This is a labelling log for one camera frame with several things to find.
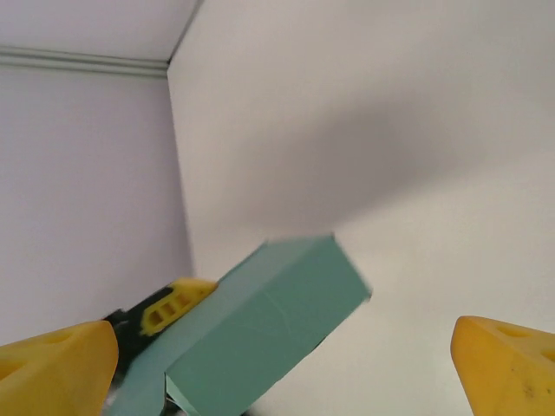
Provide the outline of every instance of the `lavender wall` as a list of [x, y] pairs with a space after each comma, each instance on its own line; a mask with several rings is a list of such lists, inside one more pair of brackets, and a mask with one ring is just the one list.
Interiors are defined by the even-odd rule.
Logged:
[[0, 344], [190, 272], [167, 82], [0, 68]]

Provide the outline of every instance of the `foam block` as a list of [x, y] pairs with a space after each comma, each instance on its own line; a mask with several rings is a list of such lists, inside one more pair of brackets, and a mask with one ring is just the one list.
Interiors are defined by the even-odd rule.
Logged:
[[333, 236], [262, 244], [137, 358], [108, 414], [158, 415], [167, 386], [191, 416], [239, 415], [370, 293]]

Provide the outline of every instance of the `ceiling molding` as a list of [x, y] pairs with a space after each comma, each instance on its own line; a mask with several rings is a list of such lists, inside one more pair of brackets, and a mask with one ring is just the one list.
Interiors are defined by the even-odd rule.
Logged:
[[0, 45], [0, 66], [167, 78], [168, 63]]

